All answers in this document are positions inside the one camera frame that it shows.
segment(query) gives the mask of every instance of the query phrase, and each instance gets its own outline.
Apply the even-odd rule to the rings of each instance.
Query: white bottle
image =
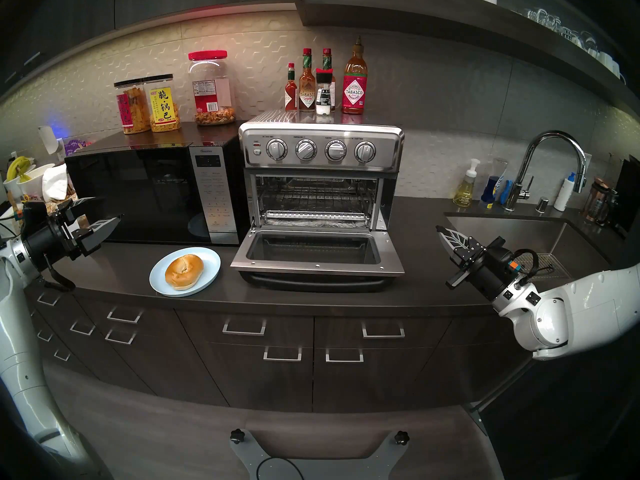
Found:
[[[553,207],[558,211],[564,211],[567,207],[567,201],[571,197],[571,193],[574,191],[574,179],[575,172],[573,171],[562,183],[560,192],[558,193],[557,198],[555,198],[555,203],[553,203]]]

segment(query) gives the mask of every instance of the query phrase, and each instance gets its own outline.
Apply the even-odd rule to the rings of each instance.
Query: tabasco bottle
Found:
[[[364,111],[364,96],[367,90],[367,63],[362,58],[364,46],[360,36],[353,45],[353,56],[344,67],[342,82],[342,112],[359,115]]]
[[[299,80],[300,111],[316,110],[316,78],[311,73],[311,48],[302,50],[302,75]]]
[[[296,71],[293,63],[289,63],[287,85],[284,87],[284,111],[298,109],[298,86],[296,86]]]
[[[324,48],[322,50],[322,69],[324,71],[330,71],[333,69],[331,66],[331,49]],[[335,111],[335,75],[331,76],[331,87],[329,88],[331,93],[331,111]]]

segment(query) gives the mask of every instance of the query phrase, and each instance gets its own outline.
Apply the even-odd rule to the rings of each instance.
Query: hand soap bottle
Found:
[[[473,158],[471,160],[471,168],[466,171],[465,177],[457,187],[456,195],[453,196],[453,202],[456,205],[462,206],[463,208],[467,208],[471,205],[471,196],[474,192],[474,183],[476,181],[476,176],[478,175],[478,173],[476,172],[476,167],[479,164],[479,159]]]

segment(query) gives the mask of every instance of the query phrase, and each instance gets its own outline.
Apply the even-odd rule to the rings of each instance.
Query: glass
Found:
[[[223,49],[189,53],[189,78],[199,126],[229,124],[236,119],[234,93]]]

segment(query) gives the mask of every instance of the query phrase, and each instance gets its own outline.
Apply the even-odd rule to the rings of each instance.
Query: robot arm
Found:
[[[503,248],[498,237],[487,247],[473,237],[437,226],[440,241],[459,271],[447,281],[451,289],[470,282],[499,316],[513,322],[518,343],[535,360],[550,360],[596,348],[620,337],[640,319],[639,265],[594,273],[561,287],[538,292],[515,259],[525,252]]]

